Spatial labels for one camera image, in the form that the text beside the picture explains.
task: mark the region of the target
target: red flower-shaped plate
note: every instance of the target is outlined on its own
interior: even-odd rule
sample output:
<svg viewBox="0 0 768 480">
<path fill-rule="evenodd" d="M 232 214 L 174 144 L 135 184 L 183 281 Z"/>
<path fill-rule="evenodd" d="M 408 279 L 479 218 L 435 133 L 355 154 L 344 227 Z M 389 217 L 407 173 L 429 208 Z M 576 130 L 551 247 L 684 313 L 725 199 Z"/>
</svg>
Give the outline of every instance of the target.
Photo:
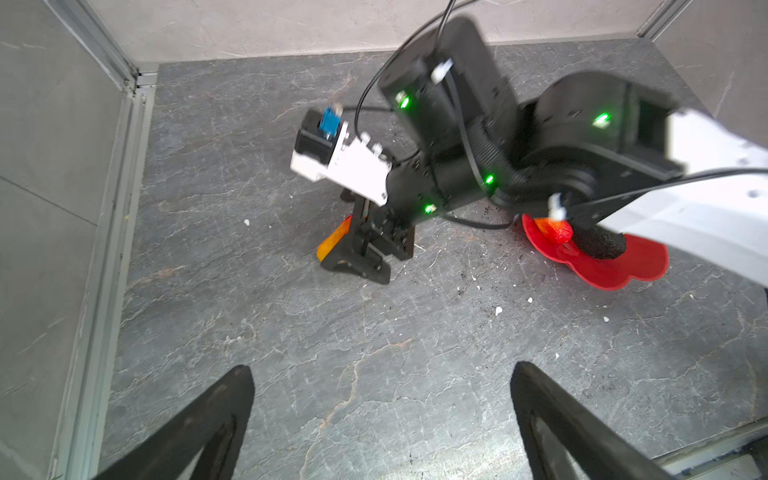
<svg viewBox="0 0 768 480">
<path fill-rule="evenodd" d="M 634 235 L 624 235 L 627 250 L 618 258 L 598 260 L 581 252 L 573 240 L 562 245 L 550 242 L 528 215 L 523 215 L 523 230 L 539 253 L 554 262 L 565 263 L 583 281 L 600 290 L 619 290 L 633 278 L 643 282 L 659 280 L 670 264 L 665 245 Z"/>
</svg>

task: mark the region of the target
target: blue connector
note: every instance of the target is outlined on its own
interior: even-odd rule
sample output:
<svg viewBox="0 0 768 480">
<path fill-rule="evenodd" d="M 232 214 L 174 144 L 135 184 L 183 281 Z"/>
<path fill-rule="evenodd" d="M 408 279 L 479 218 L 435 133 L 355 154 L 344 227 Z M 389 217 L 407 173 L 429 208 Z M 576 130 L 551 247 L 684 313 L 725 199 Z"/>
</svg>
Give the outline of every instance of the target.
<svg viewBox="0 0 768 480">
<path fill-rule="evenodd" d="M 320 131 L 322 131 L 328 140 L 336 136 L 339 131 L 339 122 L 341 116 L 336 115 L 331 107 L 326 108 L 323 113 L 323 119 L 320 121 Z"/>
</svg>

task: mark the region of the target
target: gray wall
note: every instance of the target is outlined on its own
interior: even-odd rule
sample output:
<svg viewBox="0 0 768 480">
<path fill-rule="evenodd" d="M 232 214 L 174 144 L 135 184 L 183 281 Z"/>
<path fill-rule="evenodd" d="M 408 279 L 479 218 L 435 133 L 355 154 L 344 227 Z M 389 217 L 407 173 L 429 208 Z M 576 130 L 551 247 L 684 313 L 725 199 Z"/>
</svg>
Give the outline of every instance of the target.
<svg viewBox="0 0 768 480">
<path fill-rule="evenodd" d="M 693 0 L 655 43 L 717 120 L 768 145 L 766 0 Z"/>
<path fill-rule="evenodd" d="M 135 62 L 389 50 L 447 0 L 91 0 Z M 660 0 L 481 0 L 493 42 L 634 36 Z"/>
<path fill-rule="evenodd" d="M 0 2 L 0 477 L 44 478 L 121 92 L 41 0 Z"/>
</svg>

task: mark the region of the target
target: green light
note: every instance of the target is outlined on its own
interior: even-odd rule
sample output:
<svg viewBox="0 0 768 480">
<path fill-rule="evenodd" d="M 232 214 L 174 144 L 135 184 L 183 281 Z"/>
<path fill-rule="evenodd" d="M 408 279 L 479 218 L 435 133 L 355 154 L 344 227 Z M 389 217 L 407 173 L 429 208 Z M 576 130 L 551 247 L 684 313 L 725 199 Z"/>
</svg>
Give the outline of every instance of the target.
<svg viewBox="0 0 768 480">
<path fill-rule="evenodd" d="M 608 113 L 599 114 L 592 122 L 592 126 L 597 128 L 608 128 L 608 125 L 610 124 L 611 116 Z"/>
</svg>

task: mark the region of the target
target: gray marble floor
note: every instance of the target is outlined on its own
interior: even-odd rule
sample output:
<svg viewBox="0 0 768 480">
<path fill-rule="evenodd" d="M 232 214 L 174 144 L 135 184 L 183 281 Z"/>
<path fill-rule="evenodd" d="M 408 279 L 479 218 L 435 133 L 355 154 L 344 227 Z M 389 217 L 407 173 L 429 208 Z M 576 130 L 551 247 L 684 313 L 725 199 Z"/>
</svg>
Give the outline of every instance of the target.
<svg viewBox="0 0 768 480">
<path fill-rule="evenodd" d="M 522 99 L 602 68 L 697 104 L 647 41 L 494 51 Z M 519 230 L 433 220 L 388 286 L 320 269 L 350 210 L 291 173 L 296 129 L 353 103 L 385 58 L 162 67 L 102 466 L 239 363 L 257 389 L 243 479 L 528 478 L 508 390 L 522 359 L 647 455 L 768 414 L 763 289 L 681 252 L 663 279 L 603 292 Z M 387 114 L 361 125 L 412 147 Z"/>
</svg>

